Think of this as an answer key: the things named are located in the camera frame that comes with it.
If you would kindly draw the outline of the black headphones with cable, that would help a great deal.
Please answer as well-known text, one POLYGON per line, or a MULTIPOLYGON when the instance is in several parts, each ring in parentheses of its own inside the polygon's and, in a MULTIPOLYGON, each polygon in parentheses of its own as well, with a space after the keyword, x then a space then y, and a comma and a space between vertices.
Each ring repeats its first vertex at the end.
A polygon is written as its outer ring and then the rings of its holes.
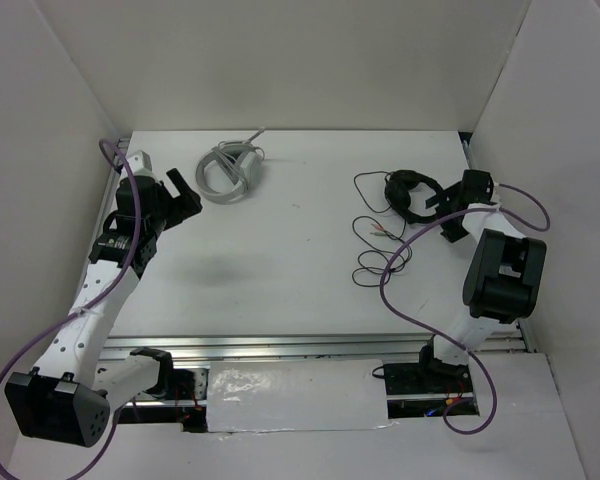
POLYGON ((357 266, 351 273, 351 280, 355 286, 361 288, 377 288, 381 284, 380 277, 394 252, 389 248, 375 245, 371 238, 377 237, 402 244, 410 226, 431 224, 436 219, 436 213, 421 213, 421 210, 429 210, 426 205, 413 209, 412 193, 429 190, 432 194, 437 194, 442 192, 442 187, 434 178, 408 169, 360 172, 354 175, 353 186, 370 215, 359 215, 351 221, 352 233, 366 246, 366 249, 356 257, 357 266), (373 176, 382 177, 384 207, 374 207, 360 186, 361 179, 373 176), (380 217, 392 214, 402 221, 399 232, 393 232, 380 221, 380 217))

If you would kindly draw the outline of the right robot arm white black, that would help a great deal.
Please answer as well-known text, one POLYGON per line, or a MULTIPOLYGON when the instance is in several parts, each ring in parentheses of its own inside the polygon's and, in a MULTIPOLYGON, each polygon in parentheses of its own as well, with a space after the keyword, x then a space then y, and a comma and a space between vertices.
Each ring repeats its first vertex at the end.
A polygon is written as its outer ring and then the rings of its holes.
POLYGON ((495 200, 490 173, 467 170, 462 179, 427 200, 442 224, 442 237, 476 242, 462 288, 464 308, 450 328, 434 334, 419 353, 418 385, 434 392, 468 371, 469 354, 498 327, 533 312, 546 257, 546 244, 516 229, 495 200))

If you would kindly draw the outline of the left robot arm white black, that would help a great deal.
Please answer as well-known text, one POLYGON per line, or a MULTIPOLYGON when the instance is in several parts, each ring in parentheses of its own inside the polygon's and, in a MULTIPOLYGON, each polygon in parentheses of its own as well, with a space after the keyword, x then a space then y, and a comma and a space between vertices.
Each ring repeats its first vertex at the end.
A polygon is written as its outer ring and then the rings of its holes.
POLYGON ((116 208, 89 254, 72 320, 29 372, 14 372, 7 380, 5 395, 23 435, 91 447, 110 415, 134 396, 162 399, 175 390, 173 359, 164 350, 138 347, 116 367, 97 367, 118 314, 157 252, 159 236, 202 210, 200 196, 177 169, 167 176, 176 196, 147 169, 122 177, 116 208))

